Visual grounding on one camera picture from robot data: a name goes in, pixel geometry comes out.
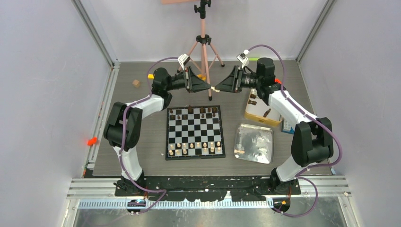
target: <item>small wooden block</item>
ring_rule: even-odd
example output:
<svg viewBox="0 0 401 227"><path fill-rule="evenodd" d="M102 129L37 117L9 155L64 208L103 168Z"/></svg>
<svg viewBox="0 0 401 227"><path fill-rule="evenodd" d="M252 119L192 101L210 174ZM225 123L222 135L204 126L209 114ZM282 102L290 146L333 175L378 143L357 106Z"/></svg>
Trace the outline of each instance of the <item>small wooden block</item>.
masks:
<svg viewBox="0 0 401 227"><path fill-rule="evenodd" d="M134 82L132 83L135 87L140 87L140 81L139 80L134 80Z"/></svg>

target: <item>wire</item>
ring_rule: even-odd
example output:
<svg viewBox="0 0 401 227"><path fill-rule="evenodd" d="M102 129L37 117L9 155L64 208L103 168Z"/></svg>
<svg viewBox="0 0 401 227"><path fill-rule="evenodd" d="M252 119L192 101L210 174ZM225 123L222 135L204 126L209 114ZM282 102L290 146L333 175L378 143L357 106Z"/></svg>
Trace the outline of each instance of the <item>wire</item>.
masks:
<svg viewBox="0 0 401 227"><path fill-rule="evenodd" d="M284 213L283 212L282 215L287 216L287 217L298 218L298 217L302 217L302 216L308 215L310 212L313 211L313 209L316 207L316 204L317 204L318 195L317 195L317 187L316 187L316 185L311 180L309 180L308 178L301 177L301 176L299 176L298 178L302 179L302 180L306 180L309 183L311 183L311 185L314 187L314 192L316 193L316 196L315 196L314 203L313 203L312 207L307 212L305 212L303 214L288 214L288 213ZM276 212L280 212L281 213L280 209L277 209L275 207L273 207L273 210L275 210Z"/></svg>
<svg viewBox="0 0 401 227"><path fill-rule="evenodd" d="M334 133L333 133L330 129L328 129L328 128L327 128L326 126L324 126L322 123L318 122L315 118L313 118L313 117L311 117L310 115L308 115L305 111L302 110L302 108L301 108L300 106L298 106L297 104L295 104L295 102L294 102L290 97L287 97L287 94L284 92L284 82L285 82L285 79L286 79L286 67L284 66L284 62L283 62L283 60L281 59L279 53L278 53L276 50L274 50L272 47L270 47L270 46L268 46L268 45L264 45L264 44L255 45L255 46L249 48L248 50L251 51L251 50L255 49L256 47L266 47L266 48L270 49L271 51L273 51L273 52L276 54L276 56L277 56L277 57L279 58L279 60L280 60L281 66L283 67L283 79L281 80L281 87L280 87L281 93L282 93L283 96L286 98L286 100L288 100L288 101L289 101L300 113L302 113L306 118L308 118L309 120L313 121L314 123L316 123L317 125L319 125L320 127L322 127L322 128L334 139L334 141L335 141L336 144L337 144L338 150L339 150L339 155L338 155L337 159L336 159L333 163L329 163L329 164L316 164L316 165L308 166L307 168L305 168L305 169L299 171L299 173L297 173L297 174L295 175L295 178L304 179L304 180L308 181L309 183L311 183L311 184L313 185L314 189L315 189L315 192L316 192L316 198L315 198L314 204L313 204L313 206L310 208L310 210L308 210L306 213L304 213L304 214L297 214L297 215L284 213L284 215L285 215L285 216L288 216L288 217L302 217L302 216L304 216L304 215L309 214L309 213L315 208L316 203L317 203L317 197L318 197L318 196L317 196L317 187L316 187L316 185L315 185L312 181L310 181L309 179L306 179L306 178L304 178L304 177L301 177L300 175L301 175L302 173L304 173L308 168L315 168L315 167L331 167L331 166L333 166L333 165L339 163L339 162L341 161L341 159L342 159L342 146L341 146L341 144L340 144L339 139L334 135Z"/></svg>
<svg viewBox="0 0 401 227"><path fill-rule="evenodd" d="M322 127L322 128L334 139L334 141L335 141L336 144L337 144L337 147L338 147L338 150L339 150L339 156L338 156L337 160L335 160L333 163L329 163L329 164L316 164L316 165L313 165L313 166L308 166L308 168L315 168L315 167L331 167L331 166L333 166L333 165L339 163L339 162L341 161L341 159L342 159L342 146L341 146L341 144L340 144L339 139L338 139L338 138L333 134L333 132L332 132L331 130L329 130L326 126L324 126L322 123L318 122L316 119L314 119L313 117L311 117L310 115L308 115L307 113L305 113L305 111L303 111L302 108L301 108L300 106L298 106L297 104L295 104L294 101L293 101L291 98L287 97L286 93L284 92L284 82L285 82L285 79L286 79L286 68L285 68L285 66L284 66L284 62L283 62L283 60L281 59L279 53L278 53L276 50L274 50L272 47L270 47L270 46L268 46L268 45L264 45L264 44L255 45L255 46L249 48L248 50L251 51L251 50L255 49L256 47L266 47L266 48L270 49L271 51L273 51L273 52L277 55L277 57L278 57L279 60L280 60L281 66L283 67L283 79L281 80L281 87L280 87L280 90L281 90L281 93L283 94L283 96L284 96L284 97L285 97L300 113L302 113L305 117L307 117L309 120L313 121L314 123L316 123L317 125L319 125L320 127ZM307 170L307 168L301 170L295 177L298 177L299 175L301 175L302 173L304 173L306 170Z"/></svg>
<svg viewBox="0 0 401 227"><path fill-rule="evenodd" d="M149 74L150 70L152 70L152 68L153 68L154 66L156 66L157 64L159 64L159 63L162 62L162 61L169 60L169 59L178 59L178 58L177 58L177 57L163 58L163 59L157 61L156 63L154 63L154 64L149 68L149 70L148 70L147 73L146 73L147 79L148 79L148 74ZM126 123L126 120L127 120L127 112L128 112L128 110L129 110L131 107L136 106L136 105L138 105L138 104L140 104L140 103L142 103L142 102L145 102L146 100L149 100L149 99L152 97L152 86L150 85L149 79L148 79L148 86L149 86L149 95L148 95L147 97L145 97L145 98L139 100L139 101L135 101L135 102L131 103L130 105L128 105L128 106L125 108L124 113L122 114L122 141L121 141L121 149L118 151L118 154L119 154L119 155L118 155L118 156L119 156L118 159L119 159L119 161L120 161L120 165L121 165L122 171L127 175L127 177L130 179L130 181L131 181L137 188L139 188L139 189L141 189L141 190L143 190L143 191L146 191L146 192L151 192L151 193L162 193L162 195L161 195L152 205L150 205L148 208L146 208L146 209L144 209L144 210L141 210L140 212L138 212L138 214L142 214L142 213L145 213L145 212L149 211L149 210L150 210L153 206L155 206L155 205L164 197L164 195L167 193L167 190L165 190L165 189L162 189L162 190L150 190L150 189L146 189L146 188L141 187L141 186L140 186L139 184L137 184L137 183L135 182L135 180L131 177L130 173L128 173L128 171L127 171L127 169L125 168L124 163L123 163L123 161L122 161L122 152L123 152L124 146L125 146L125 134L126 134L126 127L127 127L127 123Z"/></svg>

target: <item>clear plastic tray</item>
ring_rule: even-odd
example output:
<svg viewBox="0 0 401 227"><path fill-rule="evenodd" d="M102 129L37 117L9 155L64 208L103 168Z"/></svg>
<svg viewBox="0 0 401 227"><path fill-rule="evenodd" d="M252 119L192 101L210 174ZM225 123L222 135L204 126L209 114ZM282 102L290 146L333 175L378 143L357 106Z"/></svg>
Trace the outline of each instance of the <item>clear plastic tray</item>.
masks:
<svg viewBox="0 0 401 227"><path fill-rule="evenodd" d="M270 128L240 124L235 135L234 156L269 164L273 160L273 131Z"/></svg>

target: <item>chessboard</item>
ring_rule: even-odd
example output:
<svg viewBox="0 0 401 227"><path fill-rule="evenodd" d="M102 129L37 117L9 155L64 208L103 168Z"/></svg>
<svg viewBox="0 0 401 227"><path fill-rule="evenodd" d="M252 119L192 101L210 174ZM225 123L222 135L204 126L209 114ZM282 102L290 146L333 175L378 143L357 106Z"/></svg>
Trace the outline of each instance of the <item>chessboard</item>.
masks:
<svg viewBox="0 0 401 227"><path fill-rule="evenodd" d="M226 157L220 106L167 108L166 160Z"/></svg>

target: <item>yellow object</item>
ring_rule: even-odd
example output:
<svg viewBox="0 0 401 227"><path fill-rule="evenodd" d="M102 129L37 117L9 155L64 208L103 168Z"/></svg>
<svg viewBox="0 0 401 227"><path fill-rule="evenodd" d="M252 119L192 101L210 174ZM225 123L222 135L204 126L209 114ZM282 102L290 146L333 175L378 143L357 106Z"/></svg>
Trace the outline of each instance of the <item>yellow object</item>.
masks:
<svg viewBox="0 0 401 227"><path fill-rule="evenodd" d="M196 76L199 77L200 79L202 79L203 81L206 80L206 76L203 76L202 74L198 74Z"/></svg>
<svg viewBox="0 0 401 227"><path fill-rule="evenodd" d="M257 102L263 102L259 98L251 99L251 94L252 94L252 90L251 90L251 92L249 94L248 100L257 101ZM282 116L280 116L279 120L276 121L276 120L273 120L273 119L270 119L270 118L265 118L263 116L258 116L258 115L254 115L252 113L248 113L246 110L247 110L247 108L245 108L245 114L244 114L244 117L246 119L252 120L252 121L255 121L255 122L259 122L259 123L262 123L262 124L267 124L267 125L270 125L270 126L273 126L273 127L278 126L281 123L281 121L283 120Z"/></svg>

